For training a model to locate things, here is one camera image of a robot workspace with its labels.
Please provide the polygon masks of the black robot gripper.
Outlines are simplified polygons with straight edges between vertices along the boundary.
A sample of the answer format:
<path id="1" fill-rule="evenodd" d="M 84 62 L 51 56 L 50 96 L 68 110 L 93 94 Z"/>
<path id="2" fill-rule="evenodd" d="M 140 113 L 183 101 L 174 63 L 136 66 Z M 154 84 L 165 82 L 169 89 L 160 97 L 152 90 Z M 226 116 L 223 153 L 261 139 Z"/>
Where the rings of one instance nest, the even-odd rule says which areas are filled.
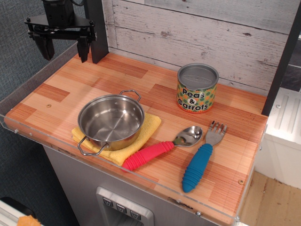
<path id="1" fill-rule="evenodd" d="M 42 34 L 33 34 L 33 40 L 46 60 L 50 61 L 55 53 L 53 41 L 46 35 L 47 31 L 50 31 L 56 39 L 77 39 L 81 62 L 87 61 L 90 42 L 95 41 L 97 36 L 94 21 L 80 17 L 74 12 L 74 5 L 83 6 L 83 4 L 84 1 L 76 3 L 73 0 L 44 0 L 45 14 L 27 17 L 24 20 L 31 33 L 35 28 L 41 30 Z"/>

